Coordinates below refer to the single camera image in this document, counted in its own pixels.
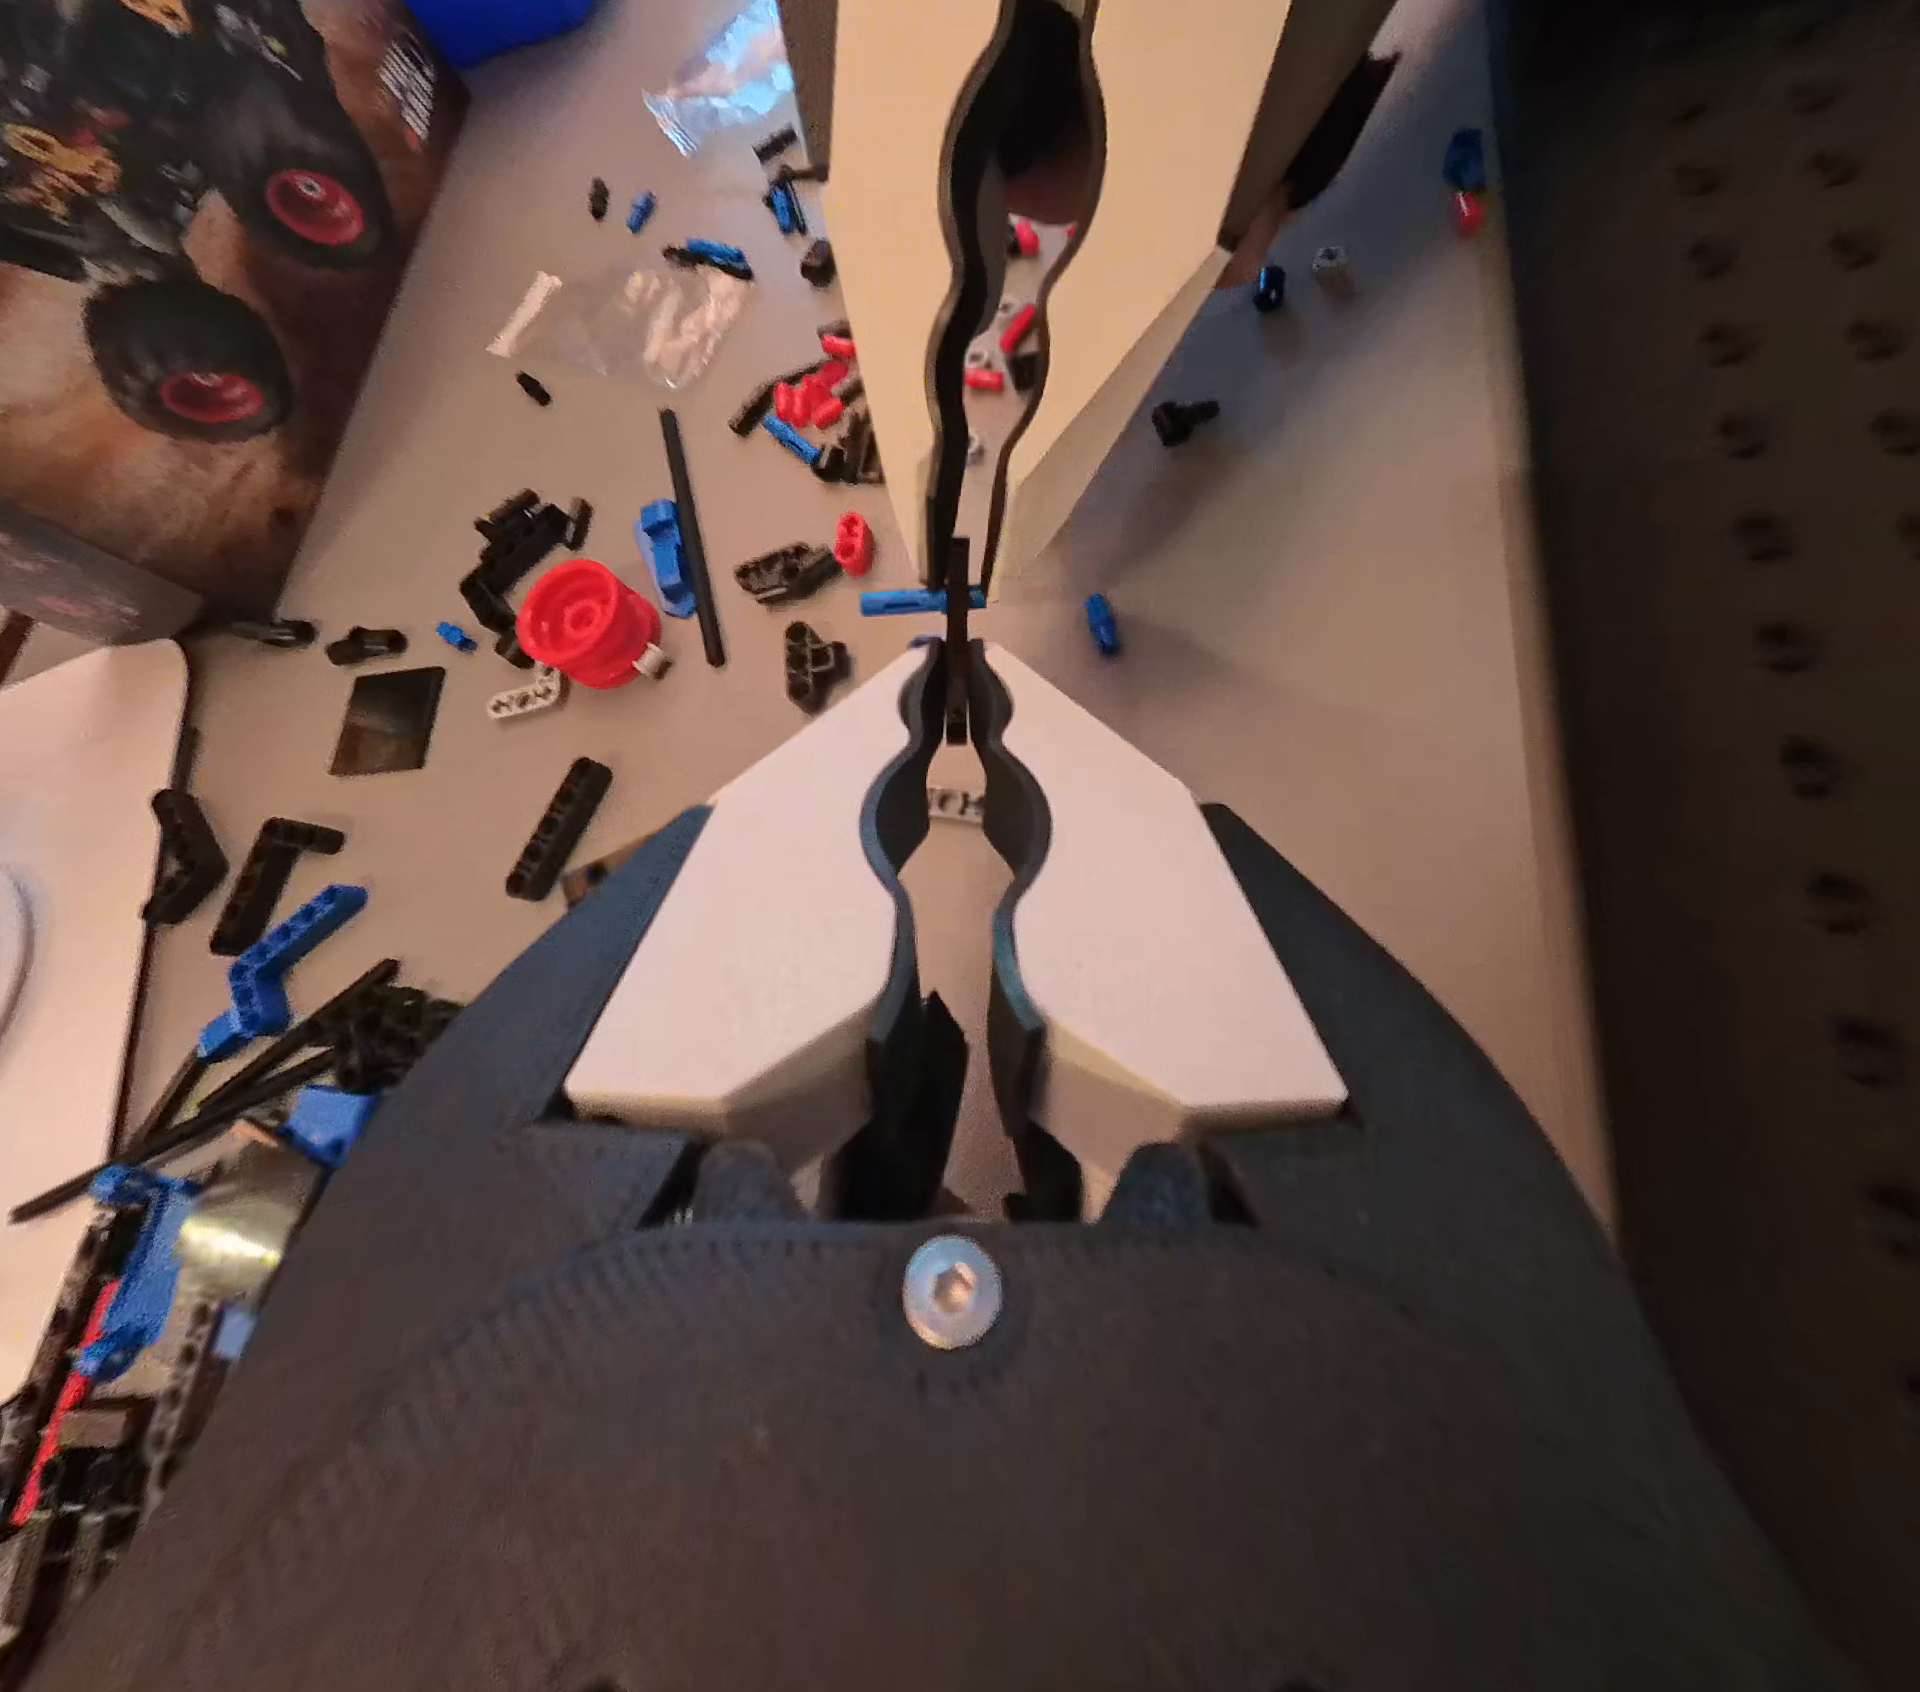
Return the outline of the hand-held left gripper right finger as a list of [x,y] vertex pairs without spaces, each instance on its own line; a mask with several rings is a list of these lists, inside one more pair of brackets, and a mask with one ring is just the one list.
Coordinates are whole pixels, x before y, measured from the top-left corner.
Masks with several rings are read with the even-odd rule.
[[970,649],[989,921],[989,1074],[1019,1218],[1081,1218],[1156,1143],[1346,1112],[1201,803],[1005,649]]

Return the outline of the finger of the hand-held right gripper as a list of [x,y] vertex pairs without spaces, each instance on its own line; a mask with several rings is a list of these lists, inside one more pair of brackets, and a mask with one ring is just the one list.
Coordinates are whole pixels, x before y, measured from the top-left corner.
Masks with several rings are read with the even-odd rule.
[[947,575],[964,357],[996,253],[981,201],[1019,0],[837,0],[826,222],[909,560]]
[[1294,0],[1087,0],[1090,161],[1045,275],[1042,374],[1003,445],[981,588],[1068,523],[1230,262],[1219,244]]

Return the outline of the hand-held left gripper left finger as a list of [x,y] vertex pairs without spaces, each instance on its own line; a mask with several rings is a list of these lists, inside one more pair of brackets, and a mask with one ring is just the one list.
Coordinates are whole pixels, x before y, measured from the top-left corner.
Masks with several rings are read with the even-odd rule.
[[944,652],[907,649],[705,803],[566,1072],[577,1114],[820,1163],[847,1218],[936,1205],[970,1046],[924,1003],[899,869],[944,702]]

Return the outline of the small toy connectors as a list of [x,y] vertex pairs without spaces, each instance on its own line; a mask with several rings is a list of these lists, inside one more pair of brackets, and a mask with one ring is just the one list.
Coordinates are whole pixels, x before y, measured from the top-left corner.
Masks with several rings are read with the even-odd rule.
[[[1459,228],[1464,237],[1472,237],[1481,223],[1484,223],[1484,192],[1488,192],[1488,154],[1484,154],[1484,133],[1479,126],[1459,126],[1455,129],[1448,150],[1446,150],[1446,162],[1442,172],[1448,179],[1452,188],[1452,201],[1455,201],[1455,222]],[[1042,228],[1023,216],[1013,216],[1009,228],[1005,228],[1005,250],[1016,260],[1038,260],[1042,250]],[[1326,270],[1334,270],[1337,258],[1329,248],[1323,248],[1319,253],[1313,253],[1313,271],[1323,277]],[[723,271],[720,266],[687,266],[685,275],[702,275],[702,277],[732,277],[732,271]],[[1261,270],[1261,281],[1258,281],[1258,307],[1267,310],[1268,304],[1278,307],[1278,292],[1283,281],[1283,270],[1282,266],[1263,266]],[[549,300],[559,292],[559,277],[551,271],[539,271],[536,281],[526,289],[522,307],[514,310],[514,319],[508,322],[508,327],[495,336],[495,341],[489,344],[489,352],[501,359],[511,359],[517,357],[530,357],[532,353],[532,333],[536,333],[536,322],[539,311],[549,310]],[[1016,336],[1016,322],[1028,322],[1033,319],[1033,307],[1020,307],[1020,311],[1005,316],[1003,311],[1003,325],[996,330],[996,339],[1013,339]],[[767,384],[758,400],[748,400],[748,409],[743,409],[735,416],[735,426],[740,430],[754,430],[760,424],[770,424],[775,430],[775,435],[782,439],[782,445],[786,445],[786,435],[807,430],[808,424],[816,430],[826,430],[829,424],[837,424],[837,417],[852,407],[852,400],[856,395],[853,384],[846,384],[852,379],[853,367],[853,341],[852,333],[846,330],[820,330],[820,359],[808,364],[789,374],[782,374],[775,384]],[[1016,380],[1037,380],[1037,352],[1013,352],[1013,357],[1005,357],[1009,368],[996,368],[993,364],[987,364],[987,368],[978,368],[970,364],[967,373],[967,384],[978,386],[978,391],[1003,391],[1009,384],[1009,379]],[[522,391],[536,400],[539,407],[551,402],[551,391],[532,379],[532,373],[526,373],[523,367],[517,368],[514,380],[522,384]],[[1192,400],[1192,402],[1177,402],[1177,400],[1164,400],[1156,407],[1151,407],[1151,426],[1155,435],[1161,439],[1164,447],[1175,450],[1177,445],[1186,445],[1189,435],[1206,426],[1208,422],[1214,422],[1219,416],[1219,402],[1217,400]],[[804,464],[816,465],[817,476],[826,476],[826,445],[816,441],[816,439],[796,439],[796,456],[804,456]]]

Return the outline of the person's right hand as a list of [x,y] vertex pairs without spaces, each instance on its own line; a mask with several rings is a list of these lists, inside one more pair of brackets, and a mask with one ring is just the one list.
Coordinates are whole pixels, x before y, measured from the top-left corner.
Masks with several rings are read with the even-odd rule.
[[1073,136],[1054,150],[1005,169],[1005,209],[1037,223],[1085,223],[1098,194],[1098,162],[1087,136]]

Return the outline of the red toy wheel hub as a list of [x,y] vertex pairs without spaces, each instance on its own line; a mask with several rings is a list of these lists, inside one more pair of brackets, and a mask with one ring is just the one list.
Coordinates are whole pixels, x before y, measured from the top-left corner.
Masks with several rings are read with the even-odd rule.
[[659,612],[621,575],[592,556],[542,571],[514,612],[517,649],[573,685],[609,692],[659,679]]

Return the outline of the small blue curved panel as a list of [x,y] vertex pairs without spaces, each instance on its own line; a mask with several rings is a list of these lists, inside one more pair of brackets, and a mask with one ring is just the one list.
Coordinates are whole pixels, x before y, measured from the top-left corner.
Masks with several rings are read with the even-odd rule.
[[637,516],[637,544],[648,560],[659,594],[659,612],[687,620],[696,614],[700,602],[693,594],[685,537],[680,537],[680,512],[674,499],[645,502]]

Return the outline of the black square panel piece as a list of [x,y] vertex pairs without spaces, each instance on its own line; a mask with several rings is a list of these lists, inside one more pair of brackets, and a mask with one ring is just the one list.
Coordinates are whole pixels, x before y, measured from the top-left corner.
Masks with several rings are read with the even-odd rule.
[[441,665],[355,679],[328,775],[352,777],[424,770],[441,691]]
[[300,1146],[240,1143],[178,1224],[178,1276],[196,1299],[257,1304],[324,1181],[324,1164]]

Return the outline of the blue toy panel piece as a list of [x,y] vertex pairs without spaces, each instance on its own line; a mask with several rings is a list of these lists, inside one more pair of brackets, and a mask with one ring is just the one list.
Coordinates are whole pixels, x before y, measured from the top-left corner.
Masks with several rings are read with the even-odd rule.
[[96,1205],[138,1214],[106,1318],[77,1352],[77,1374],[104,1385],[128,1374],[171,1320],[178,1282],[178,1233],[202,1195],[202,1183],[135,1164],[110,1164],[90,1181],[90,1195]]
[[335,1172],[368,1128],[380,1106],[383,1092],[304,1084],[279,1122],[279,1137],[304,1159]]

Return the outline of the long black axle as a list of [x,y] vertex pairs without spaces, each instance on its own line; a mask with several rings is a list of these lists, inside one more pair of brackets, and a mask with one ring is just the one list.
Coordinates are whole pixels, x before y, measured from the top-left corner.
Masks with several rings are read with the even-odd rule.
[[685,430],[680,430],[680,417],[674,409],[659,409],[659,435],[664,435],[664,456],[668,465],[668,477],[672,477],[672,490],[674,490],[674,512],[677,512],[677,530],[680,530],[680,556],[685,556],[685,575],[690,583],[690,597],[693,597],[693,616],[700,623],[700,641],[702,641],[702,655],[709,670],[723,670],[727,665],[727,641],[723,641],[723,629],[720,629],[720,614],[715,605],[715,588],[713,588],[713,575],[709,575],[709,556],[705,556],[705,539],[702,539],[702,523],[700,523],[700,504],[693,495],[693,477],[690,477],[690,460],[685,450]]

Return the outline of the blue angled beam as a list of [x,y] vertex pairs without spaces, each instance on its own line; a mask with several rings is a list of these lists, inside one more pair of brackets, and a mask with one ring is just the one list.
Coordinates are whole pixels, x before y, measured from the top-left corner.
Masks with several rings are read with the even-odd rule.
[[193,1060],[217,1061],[292,1028],[286,982],[368,903],[367,888],[331,883],[242,951],[226,970],[226,1009],[201,1033]]

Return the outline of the white rounded board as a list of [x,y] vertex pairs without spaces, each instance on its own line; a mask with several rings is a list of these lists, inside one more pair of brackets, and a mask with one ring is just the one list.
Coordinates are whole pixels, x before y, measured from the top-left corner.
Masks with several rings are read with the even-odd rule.
[[2,864],[35,914],[2,1042],[2,1393],[31,1374],[84,1208],[13,1208],[110,1156],[158,876],[150,800],[175,771],[189,665],[161,638],[2,691]]

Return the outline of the dark toy set box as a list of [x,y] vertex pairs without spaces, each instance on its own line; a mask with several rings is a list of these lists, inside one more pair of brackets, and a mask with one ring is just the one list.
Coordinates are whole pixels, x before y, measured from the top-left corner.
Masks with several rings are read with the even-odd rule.
[[467,89],[404,0],[2,0],[2,612],[268,620]]

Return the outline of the red toy axle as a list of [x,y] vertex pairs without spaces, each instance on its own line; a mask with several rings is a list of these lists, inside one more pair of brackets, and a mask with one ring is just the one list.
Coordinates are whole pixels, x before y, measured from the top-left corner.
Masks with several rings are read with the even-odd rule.
[[96,1293],[84,1330],[71,1352],[62,1390],[54,1393],[54,1403],[50,1412],[38,1433],[38,1445],[35,1445],[35,1471],[48,1463],[48,1456],[59,1449],[59,1436],[62,1436],[62,1420],[77,1409],[84,1401],[84,1393],[90,1390],[90,1367],[93,1367],[93,1356],[96,1356],[96,1341],[106,1334],[110,1330],[110,1312],[111,1302],[117,1299],[117,1276],[110,1276],[104,1282],[104,1288]]

